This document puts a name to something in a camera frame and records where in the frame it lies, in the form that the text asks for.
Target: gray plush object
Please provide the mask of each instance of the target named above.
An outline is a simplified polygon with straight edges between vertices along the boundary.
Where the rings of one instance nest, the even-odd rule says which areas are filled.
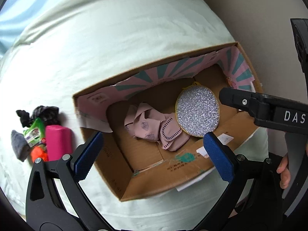
[[[18,133],[16,130],[12,130],[11,143],[17,159],[23,162],[28,157],[28,155],[30,155],[31,151],[25,137],[23,134]]]

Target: pink container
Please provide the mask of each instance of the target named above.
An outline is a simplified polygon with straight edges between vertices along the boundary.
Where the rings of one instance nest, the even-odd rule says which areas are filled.
[[[73,153],[72,131],[60,125],[49,125],[45,129],[48,160],[59,160],[65,154]]]

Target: sparkly silver sponge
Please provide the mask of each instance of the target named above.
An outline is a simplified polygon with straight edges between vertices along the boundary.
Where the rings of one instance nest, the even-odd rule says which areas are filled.
[[[202,85],[184,89],[175,106],[180,127],[191,136],[203,137],[219,123],[219,104],[214,93]]]

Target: blue striped fabric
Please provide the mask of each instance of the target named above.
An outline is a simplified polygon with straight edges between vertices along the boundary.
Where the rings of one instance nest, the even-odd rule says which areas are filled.
[[[61,0],[7,0],[0,11],[0,60],[35,18]]]

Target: pink paper lining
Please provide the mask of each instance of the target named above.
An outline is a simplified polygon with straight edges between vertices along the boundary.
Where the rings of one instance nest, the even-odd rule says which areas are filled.
[[[79,96],[77,107],[81,117],[89,115],[91,118],[104,122],[105,130],[103,130],[110,132],[111,129],[106,128],[108,126],[106,111],[111,104],[128,100],[140,91],[163,82],[180,78],[192,78],[215,63],[221,67],[231,87],[253,91],[251,86],[251,82],[254,81],[252,72],[239,49],[232,46],[206,55],[185,58],[141,71],[115,85],[103,87],[93,93]]]

